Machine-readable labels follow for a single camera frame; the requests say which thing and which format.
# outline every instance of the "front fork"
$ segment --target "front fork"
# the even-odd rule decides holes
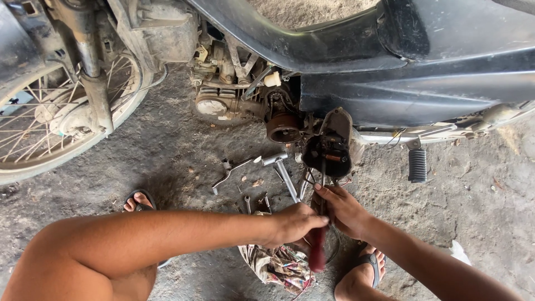
[[[108,100],[106,72],[98,63],[95,25],[96,2],[91,0],[53,0],[51,15],[63,21],[73,32],[82,68],[80,81],[91,107],[91,130],[106,135],[113,132]]]

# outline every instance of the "leg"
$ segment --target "leg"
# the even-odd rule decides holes
[[[125,210],[134,211],[136,202],[152,207],[145,195],[138,192],[134,195],[134,199],[128,199],[124,205]],[[157,266],[158,264],[154,264],[121,278],[112,279],[113,301],[146,301],[156,280]]]
[[[385,255],[375,247],[368,245],[358,255],[371,254],[375,252],[379,261],[379,277],[383,279],[386,273]],[[362,264],[351,270],[334,289],[334,298],[336,301],[395,301],[390,297],[383,295],[378,290],[372,288],[373,285],[373,267],[371,264]]]

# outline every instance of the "hand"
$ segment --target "hand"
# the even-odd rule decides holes
[[[314,185],[316,193],[327,201],[331,220],[345,235],[361,239],[365,225],[373,216],[369,214],[347,190],[339,186]]]
[[[329,223],[327,216],[318,215],[303,203],[291,205],[267,218],[271,219],[273,224],[273,234],[263,244],[268,248],[296,242],[302,239],[310,229],[325,227]]]

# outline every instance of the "tire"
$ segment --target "tire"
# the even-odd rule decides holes
[[[139,106],[146,96],[148,90],[143,89],[148,87],[152,83],[153,73],[143,69],[139,65],[139,72],[141,73],[141,86],[139,92],[137,92],[128,102],[123,104],[118,110],[118,114],[113,115],[113,125],[114,128],[118,128],[125,120],[128,118],[134,110]],[[94,134],[93,137],[88,139],[88,141],[82,142],[80,146],[77,146],[75,149],[66,152],[65,154],[58,155],[48,162],[43,162],[42,164],[36,164],[31,167],[24,167],[20,169],[4,169],[2,168],[2,163],[0,163],[0,184],[9,184],[22,179],[30,178],[41,174],[45,171],[58,167],[59,165],[69,161],[70,159],[82,154],[86,150],[93,147],[95,144],[100,142],[105,138],[104,134]]]

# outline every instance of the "human arm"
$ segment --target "human arm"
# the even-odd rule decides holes
[[[372,216],[343,188],[314,189],[327,200],[337,228],[376,247],[442,301],[522,300],[495,279]]]
[[[109,279],[161,260],[241,244],[275,247],[326,224],[304,204],[271,216],[142,211],[61,220],[30,241],[2,300],[57,300],[68,293],[106,299],[95,294],[111,296]]]

